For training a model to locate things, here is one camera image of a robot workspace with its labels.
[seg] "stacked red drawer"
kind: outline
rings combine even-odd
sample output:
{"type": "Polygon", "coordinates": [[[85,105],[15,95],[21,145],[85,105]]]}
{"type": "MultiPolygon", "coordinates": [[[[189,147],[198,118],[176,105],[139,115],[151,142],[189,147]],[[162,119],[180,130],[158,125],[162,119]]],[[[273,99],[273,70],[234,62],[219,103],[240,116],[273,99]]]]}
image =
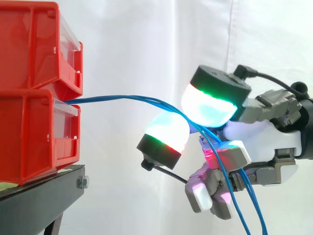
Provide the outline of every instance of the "stacked red drawer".
{"type": "Polygon", "coordinates": [[[0,1],[0,182],[79,160],[83,46],[54,2],[0,1]]]}

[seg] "white backdrop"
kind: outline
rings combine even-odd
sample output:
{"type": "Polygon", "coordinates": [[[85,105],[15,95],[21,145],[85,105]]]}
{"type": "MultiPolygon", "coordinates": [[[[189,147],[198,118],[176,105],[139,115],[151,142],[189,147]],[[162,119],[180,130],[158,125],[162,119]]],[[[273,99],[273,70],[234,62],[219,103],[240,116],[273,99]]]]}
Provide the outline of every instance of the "white backdrop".
{"type": "MultiPolygon", "coordinates": [[[[309,1],[76,0],[57,1],[84,44],[84,97],[141,94],[180,107],[199,64],[233,71],[244,63],[302,80],[313,91],[309,1]]],[[[278,88],[249,81],[253,95],[278,88]]],[[[60,235],[244,234],[238,217],[222,221],[193,213],[184,185],[140,167],[138,142],[155,107],[122,100],[84,104],[81,160],[89,188],[65,213],[60,235]]],[[[198,135],[191,135],[174,172],[184,178],[203,164],[198,135]]],[[[255,187],[270,234],[311,234],[313,163],[299,162],[279,187],[255,187]]],[[[236,193],[252,234],[261,226],[247,192],[236,193]]]]}

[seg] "blue wire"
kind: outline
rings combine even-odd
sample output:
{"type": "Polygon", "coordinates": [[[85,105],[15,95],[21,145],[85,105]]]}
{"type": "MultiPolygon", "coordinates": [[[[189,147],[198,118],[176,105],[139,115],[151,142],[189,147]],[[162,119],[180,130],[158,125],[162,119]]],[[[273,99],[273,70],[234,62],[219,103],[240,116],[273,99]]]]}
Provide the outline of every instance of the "blue wire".
{"type": "Polygon", "coordinates": [[[259,219],[260,219],[260,222],[261,222],[261,225],[262,225],[262,230],[263,230],[263,235],[268,235],[268,231],[266,229],[266,225],[265,225],[265,221],[263,219],[263,216],[262,216],[262,213],[261,213],[261,209],[259,207],[259,203],[258,203],[258,200],[256,198],[256,195],[254,193],[254,190],[253,190],[253,187],[250,183],[250,180],[248,178],[248,176],[246,175],[246,172],[243,170],[243,169],[239,169],[239,174],[246,186],[246,189],[247,189],[247,192],[253,202],[253,205],[258,213],[258,216],[259,216],[259,219]]]}
{"type": "Polygon", "coordinates": [[[240,217],[240,220],[244,226],[244,229],[246,231],[246,233],[248,235],[251,235],[250,231],[249,231],[249,228],[245,222],[245,219],[239,209],[239,206],[237,204],[237,201],[236,201],[236,198],[235,198],[235,195],[234,195],[234,192],[233,192],[233,189],[232,189],[232,185],[229,181],[229,178],[228,178],[228,175],[227,175],[227,172],[223,166],[223,163],[221,161],[221,158],[219,156],[219,154],[217,153],[216,149],[214,148],[213,144],[211,143],[211,141],[209,140],[209,138],[205,135],[205,133],[216,139],[217,137],[211,132],[209,131],[206,127],[203,127],[203,126],[199,126],[197,124],[195,124],[193,121],[191,121],[185,114],[183,114],[181,111],[179,111],[177,108],[175,108],[174,106],[162,101],[162,100],[159,100],[159,99],[155,99],[155,98],[152,98],[152,97],[146,97],[146,96],[136,96],[136,95],[108,95],[108,96],[98,96],[98,97],[91,97],[91,98],[81,98],[81,99],[74,99],[74,100],[69,100],[69,101],[66,101],[67,104],[79,104],[79,103],[91,103],[91,102],[99,102],[99,101],[108,101],[108,100],[115,100],[115,99],[134,99],[134,100],[139,100],[139,101],[143,101],[143,102],[146,102],[146,103],[150,103],[154,106],[157,106],[159,108],[162,108],[166,111],[170,111],[170,112],[175,112],[175,113],[178,113],[180,114],[183,118],[185,118],[190,124],[192,124],[198,131],[201,135],[203,135],[203,137],[207,140],[208,144],[210,145],[214,155],[216,156],[217,160],[218,160],[218,163],[222,169],[222,173],[225,177],[225,180],[226,180],[226,183],[227,183],[227,186],[228,186],[228,189],[229,189],[229,192],[230,192],[230,196],[231,196],[231,199],[233,200],[233,203],[234,203],[234,206],[236,208],[236,211],[240,217]]]}

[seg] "green light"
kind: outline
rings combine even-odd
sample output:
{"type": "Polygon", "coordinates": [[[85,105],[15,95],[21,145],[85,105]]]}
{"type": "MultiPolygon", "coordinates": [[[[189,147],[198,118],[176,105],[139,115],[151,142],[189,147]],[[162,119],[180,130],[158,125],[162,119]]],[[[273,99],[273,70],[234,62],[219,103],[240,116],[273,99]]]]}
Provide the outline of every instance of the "green light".
{"type": "Polygon", "coordinates": [[[224,125],[237,111],[232,103],[205,94],[191,84],[181,99],[185,114],[196,124],[207,127],[224,125]]]}
{"type": "Polygon", "coordinates": [[[189,138],[189,124],[179,114],[164,112],[158,115],[146,130],[146,134],[158,139],[177,152],[185,148],[189,138]]]}

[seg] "bolt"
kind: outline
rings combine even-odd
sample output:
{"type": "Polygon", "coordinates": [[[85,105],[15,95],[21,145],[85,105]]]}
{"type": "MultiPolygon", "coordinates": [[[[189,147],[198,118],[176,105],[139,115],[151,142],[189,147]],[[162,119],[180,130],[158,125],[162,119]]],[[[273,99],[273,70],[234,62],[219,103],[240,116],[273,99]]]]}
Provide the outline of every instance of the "bolt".
{"type": "Polygon", "coordinates": [[[87,175],[81,176],[78,181],[79,181],[79,184],[78,184],[79,187],[78,188],[81,188],[81,189],[88,188],[89,176],[87,176],[87,175]]]}

